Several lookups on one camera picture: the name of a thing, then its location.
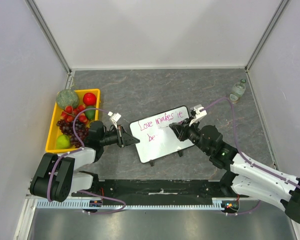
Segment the white whiteboard black frame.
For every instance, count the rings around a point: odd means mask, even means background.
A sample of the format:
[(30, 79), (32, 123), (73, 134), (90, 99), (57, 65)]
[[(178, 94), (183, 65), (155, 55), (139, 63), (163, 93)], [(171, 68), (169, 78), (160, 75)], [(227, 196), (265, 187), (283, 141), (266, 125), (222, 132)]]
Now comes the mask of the white whiteboard black frame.
[(194, 144), (190, 140), (178, 140), (171, 129), (158, 128), (181, 122), (188, 117), (188, 108), (183, 105), (131, 122), (130, 131), (140, 140), (135, 145), (140, 162), (145, 164), (192, 147)]

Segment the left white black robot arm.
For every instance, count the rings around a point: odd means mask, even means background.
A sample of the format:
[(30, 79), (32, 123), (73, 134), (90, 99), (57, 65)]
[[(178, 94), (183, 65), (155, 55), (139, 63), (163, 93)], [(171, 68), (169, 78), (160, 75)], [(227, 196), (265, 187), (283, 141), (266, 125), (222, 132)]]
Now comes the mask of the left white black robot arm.
[(30, 194), (49, 202), (63, 202), (71, 193), (80, 190), (94, 197), (100, 191), (99, 183), (94, 181), (94, 174), (80, 172), (74, 176), (74, 171), (97, 162), (105, 146), (124, 148), (138, 143), (140, 140), (127, 133), (121, 125), (106, 130), (102, 121), (93, 121), (84, 140), (84, 147), (62, 154), (47, 152), (42, 156), (29, 187)]

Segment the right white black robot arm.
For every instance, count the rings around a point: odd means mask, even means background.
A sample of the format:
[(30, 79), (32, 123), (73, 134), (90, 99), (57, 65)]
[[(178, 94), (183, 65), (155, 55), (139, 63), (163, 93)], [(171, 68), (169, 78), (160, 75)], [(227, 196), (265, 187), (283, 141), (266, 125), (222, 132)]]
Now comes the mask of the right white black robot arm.
[(300, 177), (266, 166), (228, 143), (214, 125), (202, 128), (188, 119), (171, 123), (177, 139), (191, 141), (217, 168), (226, 170), (219, 184), (225, 197), (233, 194), (249, 196), (271, 204), (300, 224)]

